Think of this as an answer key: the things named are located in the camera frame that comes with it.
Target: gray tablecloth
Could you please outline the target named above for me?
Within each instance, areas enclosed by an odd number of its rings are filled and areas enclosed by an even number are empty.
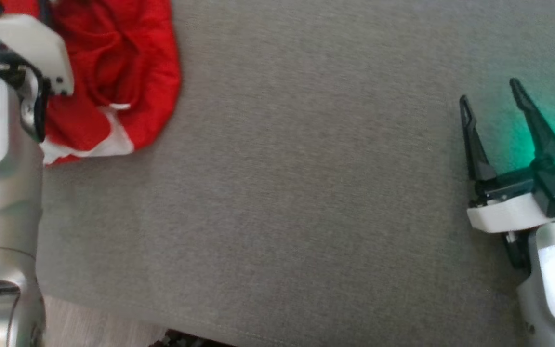
[[[246,346],[523,342],[472,231],[457,101],[498,171],[555,129],[555,1],[178,0],[184,87],[154,146],[47,169],[46,294]]]

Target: wooden floor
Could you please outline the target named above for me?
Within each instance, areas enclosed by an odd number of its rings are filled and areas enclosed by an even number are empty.
[[[45,347],[147,347],[167,330],[55,298],[45,301]]]

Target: white trim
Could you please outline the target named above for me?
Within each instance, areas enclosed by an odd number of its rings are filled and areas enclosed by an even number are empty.
[[[123,156],[130,154],[134,151],[134,143],[130,140],[125,128],[119,122],[117,117],[117,110],[130,108],[130,105],[111,105],[110,107],[100,107],[104,112],[104,116],[110,123],[110,134],[101,143],[89,151],[79,151],[64,145],[53,143],[49,140],[48,136],[43,143],[40,144],[42,151],[44,151],[44,164],[49,165],[54,163],[59,158],[67,156],[76,156],[79,158],[86,157],[106,157],[106,156]]]

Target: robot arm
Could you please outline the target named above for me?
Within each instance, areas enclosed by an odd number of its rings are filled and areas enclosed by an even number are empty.
[[[0,16],[0,347],[41,345],[38,141],[48,96],[71,94],[73,84],[66,48],[54,31],[33,17]]]
[[[530,345],[555,346],[555,134],[518,80],[511,80],[511,89],[526,116],[535,158],[529,167],[497,175],[463,96],[464,143],[475,193],[467,214],[474,228],[502,235],[513,266],[529,273],[517,294]]]

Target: red cloth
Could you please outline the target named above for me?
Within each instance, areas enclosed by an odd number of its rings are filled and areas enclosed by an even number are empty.
[[[4,6],[6,13],[38,13],[36,0],[7,0]],[[51,97],[47,139],[91,151],[112,131],[104,107],[124,104],[129,109],[116,117],[134,150],[150,145],[181,86],[169,0],[59,0],[53,23],[66,42],[75,90]]]

